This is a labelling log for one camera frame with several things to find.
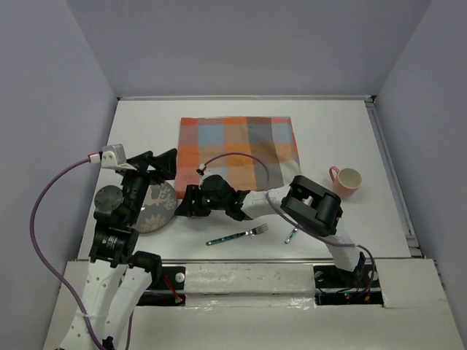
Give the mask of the grey plate with deer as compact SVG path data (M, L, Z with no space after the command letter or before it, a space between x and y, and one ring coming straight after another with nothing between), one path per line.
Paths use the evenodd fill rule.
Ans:
M168 224L177 208L177 194L168 182L150 185L134 227L142 234L152 233Z

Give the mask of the orange grey checked cloth napkin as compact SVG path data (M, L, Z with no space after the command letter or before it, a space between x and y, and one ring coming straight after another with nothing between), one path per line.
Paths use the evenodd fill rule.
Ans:
M264 190L289 184L301 173L298 147L289 117L212 117L180 121L174 189L185 196L198 184L196 169L208 169L236 190Z

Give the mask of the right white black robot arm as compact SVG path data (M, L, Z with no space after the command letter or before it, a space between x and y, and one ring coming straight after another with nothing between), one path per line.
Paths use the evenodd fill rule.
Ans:
M235 190L224 178L211 175L200 185L188 185L179 217L207 217L224 211L236 221L277 214L295 228L322 241L333 258L337 280L352 286L362 278L365 257L350 238L342 218L341 198L306 178L267 191Z

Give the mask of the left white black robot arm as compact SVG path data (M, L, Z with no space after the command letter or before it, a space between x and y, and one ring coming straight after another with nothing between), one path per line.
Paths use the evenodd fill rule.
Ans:
M135 250L139 231L134 225L149 187L175 178L176 158L175 148L127 158L121 144L89 154L89 163L113 170L122 182L95 194L85 286L81 294L73 293L78 309L60 349L116 349L140 297L160 283L161 258Z

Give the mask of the pink ceramic mug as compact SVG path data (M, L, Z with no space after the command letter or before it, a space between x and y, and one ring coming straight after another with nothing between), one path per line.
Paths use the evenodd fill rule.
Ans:
M338 169L331 166L329 176L332 182L332 192L343 200L350 198L362 184L361 174L353 168Z

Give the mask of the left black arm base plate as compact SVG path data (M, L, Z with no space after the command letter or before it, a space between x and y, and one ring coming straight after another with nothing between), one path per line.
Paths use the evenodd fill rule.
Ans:
M138 306L183 307L185 306L184 265L163 265L161 277L153 281L143 292Z

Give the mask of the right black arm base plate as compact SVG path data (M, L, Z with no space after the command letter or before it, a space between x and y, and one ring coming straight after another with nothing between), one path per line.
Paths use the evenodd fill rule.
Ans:
M313 267L315 302L318 306L383 305L377 271L364 265L360 275L342 271L334 265Z

